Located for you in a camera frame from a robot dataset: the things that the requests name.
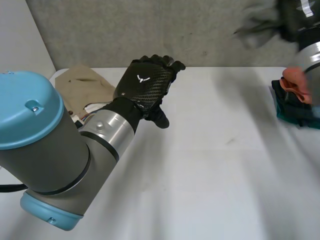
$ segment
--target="white table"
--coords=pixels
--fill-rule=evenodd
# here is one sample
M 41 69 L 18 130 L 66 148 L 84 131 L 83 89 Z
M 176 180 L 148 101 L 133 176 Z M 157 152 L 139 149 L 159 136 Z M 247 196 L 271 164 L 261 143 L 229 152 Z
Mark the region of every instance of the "white table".
M 116 85 L 125 68 L 94 68 Z M 276 119 L 281 67 L 189 67 L 74 230 L 0 194 L 1 240 L 318 240 L 320 131 Z M 4 169 L 1 184 L 17 182 Z

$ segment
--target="black glove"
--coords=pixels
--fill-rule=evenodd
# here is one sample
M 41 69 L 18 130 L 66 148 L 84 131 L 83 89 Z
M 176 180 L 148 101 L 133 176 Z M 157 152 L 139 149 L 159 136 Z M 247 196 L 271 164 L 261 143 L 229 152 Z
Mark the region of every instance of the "black glove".
M 139 109 L 141 119 L 153 121 L 159 128 L 168 128 L 169 120 L 160 104 L 177 73 L 184 69 L 183 63 L 169 56 L 143 56 L 133 60 L 117 85 L 113 99 L 119 102 L 130 100 Z

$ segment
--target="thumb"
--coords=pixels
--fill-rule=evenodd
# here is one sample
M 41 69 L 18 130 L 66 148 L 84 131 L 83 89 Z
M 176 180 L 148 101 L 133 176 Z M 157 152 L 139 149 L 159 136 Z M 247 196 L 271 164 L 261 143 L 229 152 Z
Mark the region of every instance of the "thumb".
M 161 129 L 166 129 L 169 127 L 170 123 L 168 118 L 166 117 L 164 111 L 160 108 L 160 105 L 153 108 L 148 117 L 145 118 L 147 121 L 152 121 Z

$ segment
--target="white logo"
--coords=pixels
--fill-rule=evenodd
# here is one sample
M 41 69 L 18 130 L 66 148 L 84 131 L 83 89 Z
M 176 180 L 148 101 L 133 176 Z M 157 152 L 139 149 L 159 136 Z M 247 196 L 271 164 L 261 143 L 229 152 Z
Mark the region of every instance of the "white logo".
M 148 80 L 150 79 L 150 77 L 148 77 L 148 78 L 146 78 L 146 79 L 140 78 L 139 75 L 137 75 L 137 77 L 138 77 L 140 83 L 142 83 L 142 82 L 144 82 L 144 81 L 148 81 Z

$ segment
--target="finger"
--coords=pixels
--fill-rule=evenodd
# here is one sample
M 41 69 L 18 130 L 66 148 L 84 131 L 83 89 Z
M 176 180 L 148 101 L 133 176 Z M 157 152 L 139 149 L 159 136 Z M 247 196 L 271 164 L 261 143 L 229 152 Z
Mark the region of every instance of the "finger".
M 152 57 L 150 57 L 150 59 L 151 59 L 153 62 L 155 62 L 155 63 L 161 61 L 161 57 L 158 56 L 157 54 L 152 55 Z
M 283 71 L 282 75 L 287 81 L 296 84 L 302 93 L 309 93 L 307 78 L 300 67 L 288 67 Z
M 144 62 L 144 61 L 147 61 L 147 60 L 149 60 L 149 57 L 146 56 L 146 55 L 144 55 L 143 57 L 140 58 L 141 62 Z
M 180 62 L 180 61 L 175 61 L 172 65 L 171 65 L 171 68 L 176 72 L 180 72 L 181 70 L 185 70 L 186 69 L 186 66 Z
M 166 129 L 170 125 L 168 118 L 159 105 L 149 113 L 149 116 L 145 120 L 154 122 L 161 129 Z
M 158 55 L 153 55 L 151 58 L 150 58 L 151 62 L 153 62 L 154 64 L 158 64 L 158 65 L 161 65 L 162 67 L 167 67 L 168 66 L 168 63 L 165 61 L 165 59 L 161 56 L 158 56 Z
M 163 56 L 162 59 L 165 61 L 167 66 L 171 66 L 175 62 L 175 60 L 168 55 Z

